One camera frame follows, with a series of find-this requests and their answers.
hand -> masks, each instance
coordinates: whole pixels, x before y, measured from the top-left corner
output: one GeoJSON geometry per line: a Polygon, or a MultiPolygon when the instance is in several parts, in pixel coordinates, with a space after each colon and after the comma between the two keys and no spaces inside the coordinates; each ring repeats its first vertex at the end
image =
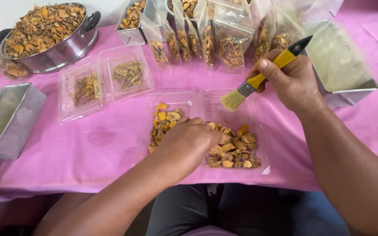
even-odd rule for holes
{"type": "Polygon", "coordinates": [[[221,136],[220,131],[213,130],[201,118],[182,116],[144,160],[158,168],[161,178],[171,186],[191,174],[221,136]]]}
{"type": "Polygon", "coordinates": [[[246,79],[262,73],[266,80],[257,92],[265,90],[268,80],[276,89],[281,102],[297,115],[316,112],[327,107],[316,82],[312,62],[304,55],[297,56],[288,65],[279,69],[272,61],[282,50],[272,50],[261,58],[247,75],[246,79]]]}

pink tablecloth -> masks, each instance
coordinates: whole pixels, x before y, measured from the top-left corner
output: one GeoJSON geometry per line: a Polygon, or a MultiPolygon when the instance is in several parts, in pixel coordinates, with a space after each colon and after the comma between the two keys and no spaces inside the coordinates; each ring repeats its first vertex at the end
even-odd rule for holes
{"type": "MultiPolygon", "coordinates": [[[[346,0],[336,19],[367,55],[378,82],[378,1],[346,0]]],[[[97,45],[89,55],[122,45],[115,26],[99,28],[97,45]]],[[[199,68],[176,68],[174,76],[158,71],[148,46],[144,53],[158,92],[235,87],[243,76],[216,72],[200,75],[199,68]]],[[[58,73],[35,75],[29,80],[47,95],[40,116],[21,157],[0,162],[0,201],[63,191],[98,192],[131,168],[144,119],[146,97],[109,104],[104,110],[64,125],[57,122],[58,73]]],[[[13,82],[0,76],[0,88],[13,82]]],[[[275,90],[259,95],[270,174],[251,171],[225,174],[198,168],[183,183],[241,182],[301,190],[319,189],[305,137],[297,117],[278,100],[275,90]]],[[[334,109],[345,124],[378,155],[378,90],[354,107],[334,109]]]]}

white wall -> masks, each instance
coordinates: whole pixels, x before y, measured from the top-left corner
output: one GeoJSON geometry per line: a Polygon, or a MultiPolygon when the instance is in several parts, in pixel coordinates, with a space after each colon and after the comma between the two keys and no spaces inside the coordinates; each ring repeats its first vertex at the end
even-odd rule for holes
{"type": "MultiPolygon", "coordinates": [[[[50,1],[51,4],[55,2],[62,3],[60,0],[50,1]]],[[[118,24],[121,9],[125,7],[126,0],[79,0],[77,2],[86,7],[88,15],[96,10],[102,14],[97,25],[100,27],[118,24]]],[[[48,0],[0,0],[0,30],[13,28],[20,17],[34,8],[34,4],[48,5],[48,0]]]]}

black pot handle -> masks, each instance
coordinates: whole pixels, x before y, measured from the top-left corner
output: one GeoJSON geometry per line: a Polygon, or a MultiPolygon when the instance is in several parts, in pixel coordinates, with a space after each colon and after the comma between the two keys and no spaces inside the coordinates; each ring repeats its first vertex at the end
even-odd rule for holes
{"type": "Polygon", "coordinates": [[[12,29],[3,29],[0,31],[0,44],[3,42],[5,37],[11,32],[12,29]]]}
{"type": "Polygon", "coordinates": [[[102,15],[100,14],[99,11],[95,11],[91,16],[88,18],[90,23],[84,28],[84,31],[88,32],[92,30],[96,25],[99,23],[100,17],[102,15]]]}

fingernail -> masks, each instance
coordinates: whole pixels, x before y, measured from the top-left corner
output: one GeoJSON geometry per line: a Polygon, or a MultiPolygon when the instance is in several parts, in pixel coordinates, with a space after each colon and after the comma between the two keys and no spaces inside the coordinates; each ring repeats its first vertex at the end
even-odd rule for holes
{"type": "Polygon", "coordinates": [[[266,60],[262,59],[262,60],[259,61],[258,66],[259,66],[259,69],[264,70],[268,66],[268,62],[266,60]]]}

